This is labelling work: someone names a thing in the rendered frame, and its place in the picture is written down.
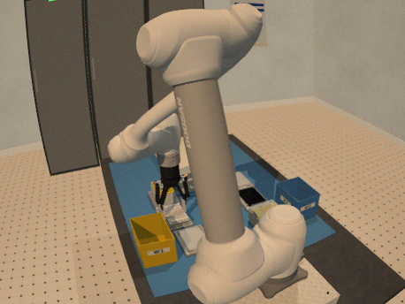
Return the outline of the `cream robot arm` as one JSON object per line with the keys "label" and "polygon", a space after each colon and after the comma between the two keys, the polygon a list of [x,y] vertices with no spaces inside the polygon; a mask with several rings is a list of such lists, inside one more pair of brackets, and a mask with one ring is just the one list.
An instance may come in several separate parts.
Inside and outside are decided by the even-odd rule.
{"label": "cream robot arm", "polygon": [[181,127],[204,229],[187,283],[203,304],[232,303],[257,288],[271,299],[308,277],[298,266],[307,229],[296,207],[277,205],[252,230],[244,225],[218,86],[254,46],[262,26],[261,12],[244,3],[228,10],[169,11],[144,24],[137,53],[173,91],[108,145],[115,163],[157,154],[160,166],[174,167]]}

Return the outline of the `yellow open-top bin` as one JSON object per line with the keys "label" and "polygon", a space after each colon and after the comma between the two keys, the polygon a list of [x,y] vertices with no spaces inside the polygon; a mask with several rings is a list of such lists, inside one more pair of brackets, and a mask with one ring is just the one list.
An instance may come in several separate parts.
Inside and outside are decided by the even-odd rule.
{"label": "yellow open-top bin", "polygon": [[129,220],[145,269],[178,261],[175,238],[161,212]]}

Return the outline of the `blue flat mat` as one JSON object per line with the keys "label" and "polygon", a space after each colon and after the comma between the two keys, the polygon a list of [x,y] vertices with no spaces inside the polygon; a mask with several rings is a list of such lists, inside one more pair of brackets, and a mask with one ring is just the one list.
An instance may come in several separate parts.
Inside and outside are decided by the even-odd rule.
{"label": "blue flat mat", "polygon": [[[279,181],[232,141],[230,142],[235,170],[240,171],[267,200],[274,200],[276,185]],[[109,163],[109,166],[127,228],[154,297],[189,290],[187,275],[191,265],[195,264],[196,255],[187,257],[173,232],[178,257],[177,262],[145,269],[134,242],[129,218],[156,213],[148,194],[148,191],[151,191],[151,182],[161,179],[160,165],[157,163],[156,156],[153,154],[134,163],[113,162]],[[201,224],[203,227],[195,191],[189,194],[190,197],[187,197],[186,200],[187,214],[194,226]],[[305,220],[305,224],[307,235],[304,248],[336,233],[318,215]]]}

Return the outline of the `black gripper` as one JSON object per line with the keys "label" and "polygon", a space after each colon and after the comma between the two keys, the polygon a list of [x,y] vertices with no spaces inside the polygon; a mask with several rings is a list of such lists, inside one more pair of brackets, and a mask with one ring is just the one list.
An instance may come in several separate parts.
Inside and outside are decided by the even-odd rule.
{"label": "black gripper", "polygon": [[[160,204],[161,210],[163,212],[163,216],[166,217],[165,214],[165,206],[164,206],[164,201],[167,195],[167,191],[171,187],[177,187],[181,194],[181,203],[182,203],[182,209],[186,213],[186,200],[187,197],[190,197],[188,186],[187,186],[187,176],[184,174],[183,176],[180,176],[180,167],[179,165],[170,167],[170,168],[165,168],[160,166],[160,172],[161,172],[161,179],[159,181],[154,181],[154,184],[156,185],[156,203]],[[183,194],[182,190],[180,189],[179,182],[182,180],[185,194]],[[161,183],[164,185],[163,186],[163,191],[161,194],[160,198],[160,186]],[[175,184],[175,185],[174,185]]]}

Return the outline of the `black multi-well plate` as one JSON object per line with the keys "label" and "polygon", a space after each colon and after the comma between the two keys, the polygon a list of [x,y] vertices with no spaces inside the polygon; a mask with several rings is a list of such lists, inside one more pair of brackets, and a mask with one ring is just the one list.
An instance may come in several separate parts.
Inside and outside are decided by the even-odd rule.
{"label": "black multi-well plate", "polygon": [[[263,196],[255,190],[254,187],[239,190],[240,197],[248,204],[250,207],[265,201]],[[253,197],[254,196],[254,197]],[[250,198],[249,198],[250,197]]]}

